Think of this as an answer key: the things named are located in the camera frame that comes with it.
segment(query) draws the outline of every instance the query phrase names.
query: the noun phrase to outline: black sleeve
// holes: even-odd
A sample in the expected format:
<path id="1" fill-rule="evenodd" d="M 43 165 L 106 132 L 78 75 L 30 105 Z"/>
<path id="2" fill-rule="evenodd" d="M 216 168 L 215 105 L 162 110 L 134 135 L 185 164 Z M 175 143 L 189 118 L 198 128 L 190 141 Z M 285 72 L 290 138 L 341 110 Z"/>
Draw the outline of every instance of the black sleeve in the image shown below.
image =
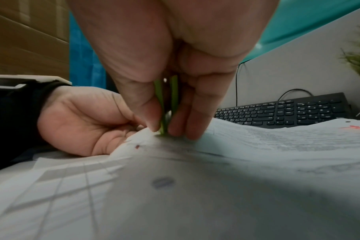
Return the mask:
<path id="1" fill-rule="evenodd" d="M 49 94 L 62 85 L 67 84 L 32 81 L 16 91 L 0 91 L 0 169 L 27 149 L 44 144 L 37 128 L 40 110 Z"/>

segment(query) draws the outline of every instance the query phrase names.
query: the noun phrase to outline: teal surface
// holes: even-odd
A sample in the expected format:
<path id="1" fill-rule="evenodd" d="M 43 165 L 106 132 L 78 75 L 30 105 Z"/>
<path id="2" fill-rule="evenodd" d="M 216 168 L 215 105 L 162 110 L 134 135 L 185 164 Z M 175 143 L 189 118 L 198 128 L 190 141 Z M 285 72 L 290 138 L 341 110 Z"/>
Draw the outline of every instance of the teal surface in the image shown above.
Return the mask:
<path id="1" fill-rule="evenodd" d="M 360 0 L 281 0 L 255 48 L 243 60 L 258 57 L 360 8 Z"/>

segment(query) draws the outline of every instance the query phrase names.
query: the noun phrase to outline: keyboard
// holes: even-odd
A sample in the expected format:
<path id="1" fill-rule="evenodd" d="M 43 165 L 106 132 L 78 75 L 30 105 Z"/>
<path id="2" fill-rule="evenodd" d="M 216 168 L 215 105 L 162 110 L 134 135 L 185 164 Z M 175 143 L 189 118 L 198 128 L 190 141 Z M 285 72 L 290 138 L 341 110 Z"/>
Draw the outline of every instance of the keyboard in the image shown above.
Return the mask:
<path id="1" fill-rule="evenodd" d="M 218 109 L 215 118 L 267 129 L 311 125 L 336 118 L 352 119 L 344 93 L 264 102 Z"/>

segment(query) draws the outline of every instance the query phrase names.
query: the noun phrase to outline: person's left hand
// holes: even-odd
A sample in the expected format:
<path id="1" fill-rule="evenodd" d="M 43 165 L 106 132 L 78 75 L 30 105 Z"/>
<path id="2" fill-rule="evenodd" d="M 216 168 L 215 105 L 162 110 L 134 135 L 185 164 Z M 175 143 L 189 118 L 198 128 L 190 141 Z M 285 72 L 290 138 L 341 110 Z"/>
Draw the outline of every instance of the person's left hand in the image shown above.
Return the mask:
<path id="1" fill-rule="evenodd" d="M 56 88 L 38 119 L 42 138 L 53 147 L 80 156 L 110 154 L 144 128 L 121 95 L 96 87 Z"/>

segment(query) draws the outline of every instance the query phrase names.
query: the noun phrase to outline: green tweezers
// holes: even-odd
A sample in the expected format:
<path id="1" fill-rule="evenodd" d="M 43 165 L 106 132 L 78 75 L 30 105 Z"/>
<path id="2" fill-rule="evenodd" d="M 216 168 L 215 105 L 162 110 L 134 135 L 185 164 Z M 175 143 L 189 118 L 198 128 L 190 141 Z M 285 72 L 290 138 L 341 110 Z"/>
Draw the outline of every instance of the green tweezers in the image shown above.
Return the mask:
<path id="1" fill-rule="evenodd" d="M 178 89 L 178 78 L 177 76 L 172 76 L 169 80 L 170 88 L 171 88 L 171 114 L 166 112 L 164 107 L 164 98 L 163 98 L 163 80 L 156 80 L 155 84 L 155 94 L 158 98 L 161 108 L 163 110 L 163 116 L 160 121 L 160 134 L 166 134 L 168 129 L 168 124 L 171 120 L 171 116 L 173 116 L 177 110 L 179 105 L 179 89 Z"/>

